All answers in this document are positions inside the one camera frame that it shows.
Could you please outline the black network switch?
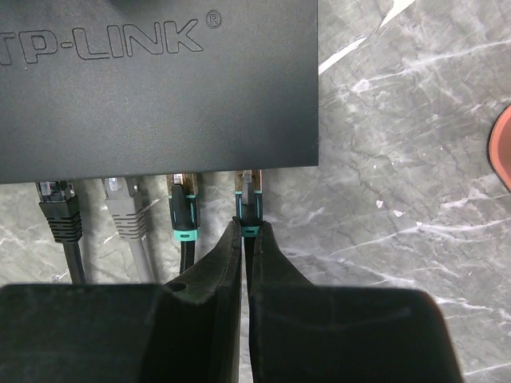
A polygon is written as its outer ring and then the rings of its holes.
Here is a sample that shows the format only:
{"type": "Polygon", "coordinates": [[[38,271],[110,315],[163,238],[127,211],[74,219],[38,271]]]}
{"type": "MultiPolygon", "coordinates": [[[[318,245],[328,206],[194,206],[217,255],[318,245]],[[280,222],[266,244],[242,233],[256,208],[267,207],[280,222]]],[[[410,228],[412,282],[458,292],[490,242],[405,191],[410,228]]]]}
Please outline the black network switch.
{"type": "Polygon", "coordinates": [[[4,184],[318,162],[317,2],[2,2],[4,184]]]}

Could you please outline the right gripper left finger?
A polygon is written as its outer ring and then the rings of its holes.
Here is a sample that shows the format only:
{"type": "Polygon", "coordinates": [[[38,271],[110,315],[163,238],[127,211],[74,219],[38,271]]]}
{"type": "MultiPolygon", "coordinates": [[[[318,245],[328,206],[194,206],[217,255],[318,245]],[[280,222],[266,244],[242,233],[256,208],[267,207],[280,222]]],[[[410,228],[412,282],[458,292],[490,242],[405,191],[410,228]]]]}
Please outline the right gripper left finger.
{"type": "Polygon", "coordinates": [[[234,219],[165,284],[4,286],[2,381],[236,381],[241,242],[234,219]]]}

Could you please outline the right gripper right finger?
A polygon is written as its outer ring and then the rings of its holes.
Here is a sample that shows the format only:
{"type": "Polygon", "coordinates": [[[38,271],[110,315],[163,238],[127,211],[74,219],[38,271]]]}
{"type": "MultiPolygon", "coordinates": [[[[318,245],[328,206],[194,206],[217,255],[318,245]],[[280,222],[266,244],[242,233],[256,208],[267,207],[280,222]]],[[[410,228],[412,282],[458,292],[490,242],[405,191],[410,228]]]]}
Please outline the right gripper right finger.
{"type": "Polygon", "coordinates": [[[424,291],[318,286],[286,258],[272,226],[249,270],[256,382],[459,382],[445,320],[424,291]]]}

